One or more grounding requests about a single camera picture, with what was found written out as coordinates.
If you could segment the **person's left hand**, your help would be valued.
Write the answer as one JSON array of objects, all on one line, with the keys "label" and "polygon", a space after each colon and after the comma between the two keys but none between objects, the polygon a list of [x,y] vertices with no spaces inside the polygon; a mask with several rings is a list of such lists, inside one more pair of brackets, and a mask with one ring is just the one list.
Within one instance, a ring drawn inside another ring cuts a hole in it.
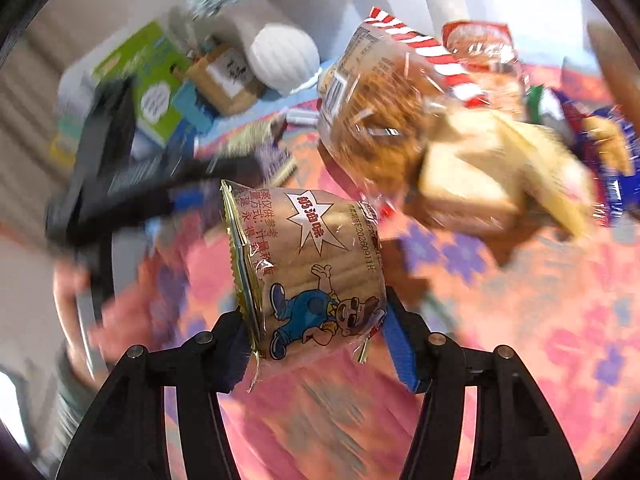
[{"label": "person's left hand", "polygon": [[99,321],[86,304],[89,292],[88,270],[70,260],[55,263],[53,297],[68,360],[81,380],[101,385],[108,371],[100,361],[115,363],[135,344],[154,346],[152,261],[143,261],[134,283],[107,301]]}]

